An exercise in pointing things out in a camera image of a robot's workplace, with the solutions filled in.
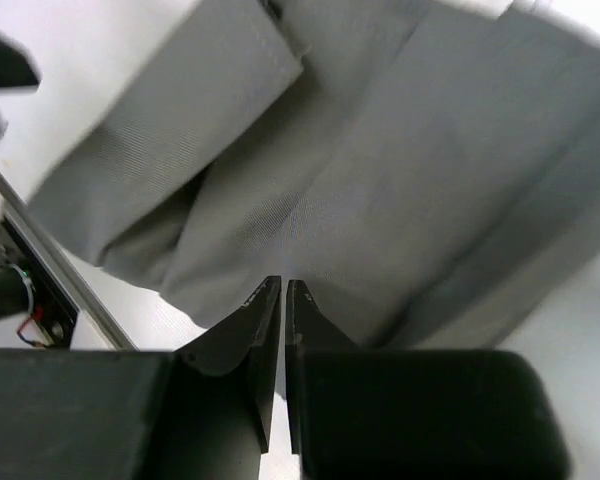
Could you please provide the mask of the grey pleated skirt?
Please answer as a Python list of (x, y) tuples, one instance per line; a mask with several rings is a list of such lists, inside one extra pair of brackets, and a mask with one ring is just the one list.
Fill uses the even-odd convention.
[(437, 330), (600, 185), (600, 47), (509, 8), (203, 1), (29, 203), (210, 327), (267, 276), (353, 339)]

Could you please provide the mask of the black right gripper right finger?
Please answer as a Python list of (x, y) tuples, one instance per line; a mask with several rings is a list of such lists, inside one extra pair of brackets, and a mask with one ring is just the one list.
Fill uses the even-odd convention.
[(370, 350), (289, 283), (291, 448), (306, 479), (566, 479), (543, 383), (502, 350)]

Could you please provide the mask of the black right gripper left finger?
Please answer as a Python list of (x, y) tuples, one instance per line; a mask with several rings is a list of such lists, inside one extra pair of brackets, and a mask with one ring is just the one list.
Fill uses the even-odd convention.
[(254, 479), (281, 280), (173, 352), (0, 349), (0, 479)]

